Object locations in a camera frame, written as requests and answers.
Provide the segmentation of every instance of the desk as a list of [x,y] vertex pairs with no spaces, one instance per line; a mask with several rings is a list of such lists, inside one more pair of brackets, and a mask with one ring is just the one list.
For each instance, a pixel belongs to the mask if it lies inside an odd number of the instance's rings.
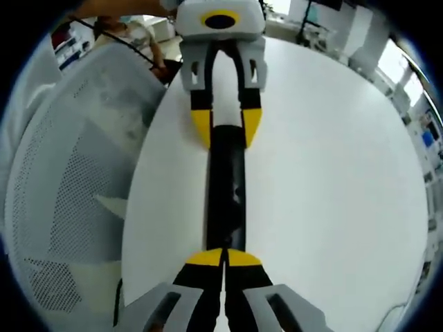
[[[263,118],[245,155],[247,250],[274,284],[322,309],[335,332],[373,332],[408,299],[422,268],[426,194],[413,144],[389,100],[362,77],[306,48],[266,42]],[[239,123],[234,70],[218,56],[218,124]],[[203,249],[207,168],[178,77],[129,195],[125,304],[172,281]]]

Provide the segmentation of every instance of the white table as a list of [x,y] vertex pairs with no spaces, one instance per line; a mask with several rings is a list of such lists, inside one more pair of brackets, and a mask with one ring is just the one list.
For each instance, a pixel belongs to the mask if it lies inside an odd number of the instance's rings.
[[[335,332],[373,332],[413,292],[426,248],[426,195],[413,144],[391,103],[350,69],[276,39],[267,40],[266,60],[263,118],[246,152],[247,250],[274,284],[286,283],[323,310]],[[218,56],[216,123],[239,123],[234,70]],[[126,304],[172,281],[203,249],[207,163],[177,78],[147,134],[129,195]]]

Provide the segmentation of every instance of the black oval marking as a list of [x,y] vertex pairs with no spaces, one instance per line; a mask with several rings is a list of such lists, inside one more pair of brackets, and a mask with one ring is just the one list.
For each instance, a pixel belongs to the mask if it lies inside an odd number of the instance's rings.
[[235,20],[228,15],[213,15],[205,20],[207,27],[212,29],[227,29],[235,25]]

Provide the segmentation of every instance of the black cylindrical object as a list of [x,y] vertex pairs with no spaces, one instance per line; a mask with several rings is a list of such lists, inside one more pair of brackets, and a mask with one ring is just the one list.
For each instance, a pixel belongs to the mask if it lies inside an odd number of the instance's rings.
[[244,130],[223,125],[210,137],[206,248],[246,247]]

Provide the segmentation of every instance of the yellow marking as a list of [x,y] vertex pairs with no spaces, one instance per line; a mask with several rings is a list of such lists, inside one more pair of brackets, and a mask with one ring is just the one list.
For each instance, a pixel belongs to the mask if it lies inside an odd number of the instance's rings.
[[205,146],[210,148],[210,109],[198,109],[191,111],[197,131]]
[[244,123],[244,135],[246,136],[246,147],[249,147],[254,139],[260,119],[262,118],[262,109],[244,109],[242,112]]
[[211,16],[216,16],[216,15],[224,15],[224,16],[229,16],[231,18],[234,19],[235,24],[237,24],[237,22],[240,20],[240,15],[238,15],[238,13],[232,11],[232,10],[228,10],[228,9],[217,9],[217,10],[211,10],[210,12],[207,12],[206,14],[204,14],[201,17],[201,24],[203,24],[204,26],[206,26],[206,20],[211,17]]
[[229,266],[256,266],[262,265],[262,262],[255,256],[247,252],[236,249],[228,249]]
[[191,256],[186,263],[194,265],[219,266],[222,249],[213,249],[199,252]]

